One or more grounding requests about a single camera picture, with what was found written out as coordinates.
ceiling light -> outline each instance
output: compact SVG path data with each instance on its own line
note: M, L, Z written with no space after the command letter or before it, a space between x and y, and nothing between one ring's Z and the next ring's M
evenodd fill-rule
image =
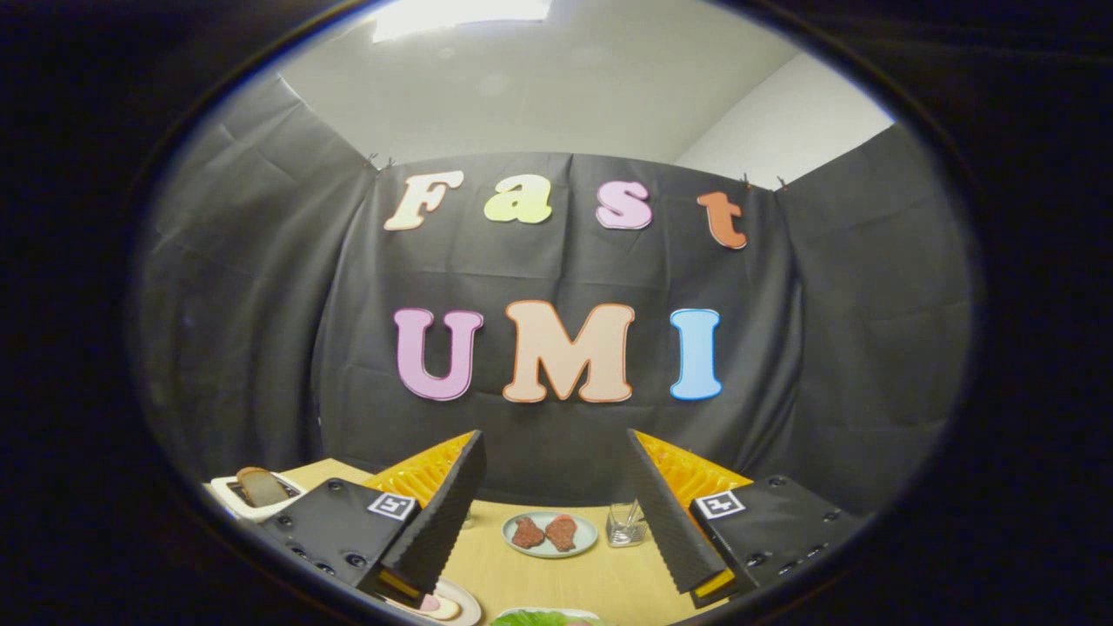
M397 0L373 16L378 43L405 35L482 21L542 21L552 0Z

cutout letter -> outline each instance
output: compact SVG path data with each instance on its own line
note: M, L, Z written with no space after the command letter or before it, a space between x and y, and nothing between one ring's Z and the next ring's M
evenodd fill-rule
M406 389L430 400L455 400L472 384L472 345L483 315L474 311L450 311L444 325L452 331L449 375L437 379L425 371L425 329L433 314L424 309L400 309L394 314L398 325L398 375Z
M741 217L742 209L737 204L731 204L727 194L715 192L696 198L696 202L707 207L707 225L711 228L715 241L733 250L746 247L746 235L735 232L735 222L731 219Z
M553 391L561 400L572 395L584 368L588 382L580 398L588 402L621 402L633 394L626 382L626 332L633 309L600 304L591 310L575 342L569 339L552 304L540 300L512 302L506 316L518 325L514 382L502 390L511 402L541 402L545 388L538 382L544 366Z
M553 207L549 206L550 189L549 179L536 174L503 178L494 186L499 194L483 206L483 215L492 222L544 222L553 213Z
M715 380L715 327L719 314L710 309L673 311L669 321L680 331L680 380L669 390L678 400L707 400L722 391Z
M641 183L603 183L595 197L601 205L595 217L607 228L638 229L653 221L653 211L641 202L649 198L649 189Z
M398 203L398 208L383 224L383 228L387 231L408 231L421 226L421 223L425 221L424 217L417 214L422 205L425 206L425 213L436 211L436 207L441 206L441 200L444 199L447 187L455 189L463 182L464 173L459 169L455 172L442 172L441 174L422 174L406 178L406 193L402 194L402 202Z

letter i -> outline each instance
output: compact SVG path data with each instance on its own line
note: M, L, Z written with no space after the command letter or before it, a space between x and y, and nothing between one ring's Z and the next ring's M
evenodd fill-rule
M710 309L673 311L669 322L680 331L680 380L669 390L678 400L706 400L722 391L715 379L715 327L719 314Z

meat slice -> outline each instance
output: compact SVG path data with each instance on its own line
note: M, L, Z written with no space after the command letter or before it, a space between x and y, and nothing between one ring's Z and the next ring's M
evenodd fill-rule
M575 535L575 521L567 515L556 516L545 527L545 537L562 552L567 552L575 547L575 544L572 542L573 535Z
M523 517L514 521L518 524L518 530L514 531L514 537L510 540L512 544L520 548L532 548L544 542L545 534L538 528L538 525L533 524L532 519Z

clear glass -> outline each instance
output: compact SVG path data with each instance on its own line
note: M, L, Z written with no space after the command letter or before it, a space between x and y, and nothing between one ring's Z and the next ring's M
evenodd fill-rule
M607 542L612 548L637 546L646 540L649 522L638 501L615 502L607 512Z

